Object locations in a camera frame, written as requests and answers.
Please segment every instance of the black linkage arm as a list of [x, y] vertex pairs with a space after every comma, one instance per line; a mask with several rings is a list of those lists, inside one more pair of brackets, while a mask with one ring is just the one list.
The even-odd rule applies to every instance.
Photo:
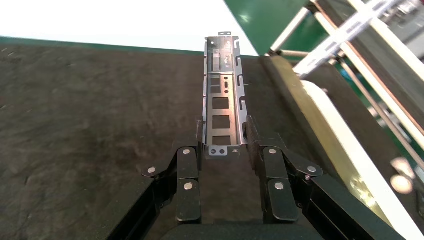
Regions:
[[[264, 224], [201, 224], [202, 127], [198, 121], [196, 132], [176, 139], [167, 158], [146, 166], [143, 176], [89, 226], [86, 239], [143, 239], [175, 194], [179, 226], [164, 240], [403, 239], [318, 165], [288, 150], [278, 134], [259, 132], [251, 116], [244, 131], [248, 144], [242, 148], [248, 154], [240, 156], [248, 156], [259, 177]], [[299, 208], [315, 232], [296, 224]]]

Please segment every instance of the green panel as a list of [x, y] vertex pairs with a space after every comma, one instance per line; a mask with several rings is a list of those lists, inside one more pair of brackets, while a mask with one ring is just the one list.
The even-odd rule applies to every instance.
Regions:
[[[225, 0], [259, 55], [263, 55], [283, 32], [305, 0]], [[326, 31], [311, 15], [290, 36], [283, 48], [311, 51], [327, 37]]]

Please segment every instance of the white tube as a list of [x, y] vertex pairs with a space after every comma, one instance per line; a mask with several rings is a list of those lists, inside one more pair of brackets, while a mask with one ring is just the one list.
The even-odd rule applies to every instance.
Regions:
[[281, 46], [284, 44], [284, 42], [292, 35], [292, 33], [295, 31], [295, 29], [301, 24], [301, 22], [305, 19], [305, 17], [308, 15], [309, 10], [302, 7], [300, 11], [296, 14], [296, 16], [291, 20], [291, 22], [288, 24], [288, 26], [282, 31], [280, 36], [275, 40], [274, 44], [271, 46], [272, 51], [277, 51], [281, 48]]

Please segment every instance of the metal rail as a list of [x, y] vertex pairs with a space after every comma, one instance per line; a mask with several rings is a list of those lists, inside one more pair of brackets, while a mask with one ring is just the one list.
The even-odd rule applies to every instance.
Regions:
[[373, 18], [381, 16], [398, 1], [371, 0], [299, 62], [293, 71], [299, 75], [300, 79], [304, 79], [335, 54], [344, 42], [350, 41], [360, 34]]
[[243, 124], [248, 112], [238, 39], [229, 31], [205, 38], [203, 141], [210, 156], [227, 156], [228, 146], [247, 143]]

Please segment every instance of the metal pin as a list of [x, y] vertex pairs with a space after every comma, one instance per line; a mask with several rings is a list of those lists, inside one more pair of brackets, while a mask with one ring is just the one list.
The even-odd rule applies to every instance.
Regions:
[[307, 167], [307, 170], [308, 170], [309, 172], [311, 172], [311, 173], [315, 173], [315, 172], [317, 171], [317, 169], [316, 169], [315, 167], [313, 167], [313, 166], [308, 166], [308, 167]]
[[281, 182], [277, 182], [274, 187], [278, 190], [282, 190], [284, 188], [284, 185]]
[[189, 183], [184, 184], [184, 189], [185, 190], [190, 190], [192, 188], [193, 188], [193, 183], [189, 182]]
[[151, 168], [147, 169], [147, 172], [149, 174], [152, 174], [152, 173], [156, 172], [156, 167], [152, 166]]

